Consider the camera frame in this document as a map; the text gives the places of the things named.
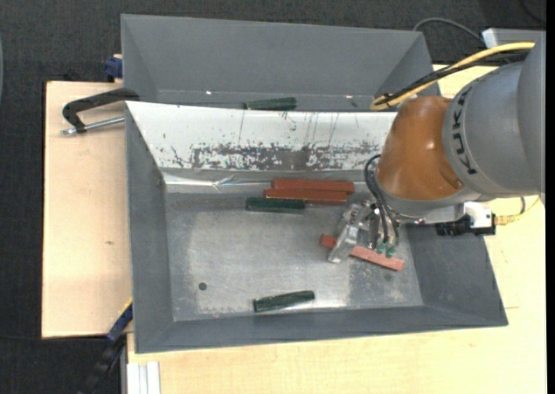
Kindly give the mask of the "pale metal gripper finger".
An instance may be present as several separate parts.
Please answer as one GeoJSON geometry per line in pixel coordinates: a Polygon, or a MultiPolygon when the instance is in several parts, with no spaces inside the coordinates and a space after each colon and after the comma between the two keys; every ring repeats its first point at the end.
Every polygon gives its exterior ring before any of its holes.
{"type": "Polygon", "coordinates": [[[359,228],[355,226],[346,226],[335,239],[327,260],[331,263],[340,263],[347,259],[356,246],[358,240],[359,228]]]}

